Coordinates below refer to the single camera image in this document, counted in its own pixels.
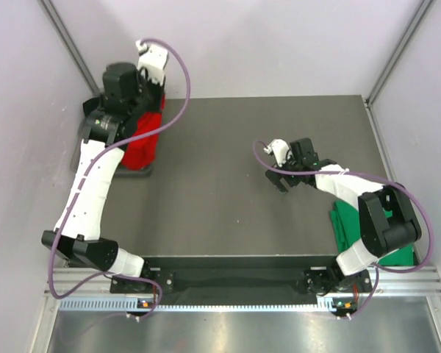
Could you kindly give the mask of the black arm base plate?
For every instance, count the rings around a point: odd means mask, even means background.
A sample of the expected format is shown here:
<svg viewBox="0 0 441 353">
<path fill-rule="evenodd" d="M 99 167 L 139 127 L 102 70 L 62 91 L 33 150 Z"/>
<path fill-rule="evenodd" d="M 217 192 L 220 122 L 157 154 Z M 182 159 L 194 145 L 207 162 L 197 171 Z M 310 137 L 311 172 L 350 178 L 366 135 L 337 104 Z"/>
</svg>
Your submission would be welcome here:
<svg viewBox="0 0 441 353">
<path fill-rule="evenodd" d="M 299 293 L 368 293 L 366 270 L 344 277 L 334 255 L 149 256 L 140 276 L 175 293 L 185 288 L 286 287 Z"/>
</svg>

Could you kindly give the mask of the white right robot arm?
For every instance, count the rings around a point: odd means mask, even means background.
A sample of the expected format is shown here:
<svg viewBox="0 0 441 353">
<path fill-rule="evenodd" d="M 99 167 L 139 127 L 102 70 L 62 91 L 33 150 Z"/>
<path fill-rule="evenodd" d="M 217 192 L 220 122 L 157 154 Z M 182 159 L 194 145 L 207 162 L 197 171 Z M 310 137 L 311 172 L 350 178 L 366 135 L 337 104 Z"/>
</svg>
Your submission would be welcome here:
<svg viewBox="0 0 441 353">
<path fill-rule="evenodd" d="M 354 284 L 355 274 L 421 238 L 412 202 L 401 186 L 370 181 L 333 160 L 320 159 L 309 138 L 290 143 L 274 139 L 263 151 L 275 160 L 265 176 L 280 193 L 305 184 L 358 212 L 358 239 L 327 267 L 333 289 L 347 290 Z"/>
</svg>

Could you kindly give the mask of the red t shirt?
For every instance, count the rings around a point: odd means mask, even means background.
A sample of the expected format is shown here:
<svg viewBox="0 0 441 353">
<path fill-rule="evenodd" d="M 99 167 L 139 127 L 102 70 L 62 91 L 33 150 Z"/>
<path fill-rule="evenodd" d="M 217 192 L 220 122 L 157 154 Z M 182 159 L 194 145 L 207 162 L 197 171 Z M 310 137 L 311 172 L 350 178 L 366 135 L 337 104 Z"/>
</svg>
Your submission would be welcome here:
<svg viewBox="0 0 441 353">
<path fill-rule="evenodd" d="M 139 118 L 135 135 L 141 135 L 160 128 L 164 107 L 165 96 L 162 96 L 160 106 L 154 112 L 144 113 Z M 159 135 L 155 134 L 129 143 L 121 164 L 129 170 L 135 171 L 150 165 L 155 159 L 158 140 Z"/>
</svg>

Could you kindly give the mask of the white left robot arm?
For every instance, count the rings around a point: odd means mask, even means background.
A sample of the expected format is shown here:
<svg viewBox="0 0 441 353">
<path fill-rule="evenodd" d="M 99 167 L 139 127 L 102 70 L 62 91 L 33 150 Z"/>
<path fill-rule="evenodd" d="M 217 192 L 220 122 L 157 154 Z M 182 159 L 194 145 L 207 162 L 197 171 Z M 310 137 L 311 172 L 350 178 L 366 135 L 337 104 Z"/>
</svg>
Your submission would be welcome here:
<svg viewBox="0 0 441 353">
<path fill-rule="evenodd" d="M 135 291 L 147 290 L 151 272 L 144 260 L 101 237 L 101 217 L 112 178 L 126 146 L 105 149 L 132 137 L 137 122 L 146 113 L 162 109 L 165 68 L 149 64 L 109 64 L 102 75 L 103 90 L 83 102 L 85 115 L 79 164 L 68 197 L 70 211 L 63 211 L 41 242 L 51 248 L 57 241 L 57 256 L 77 265 L 126 276 Z"/>
</svg>

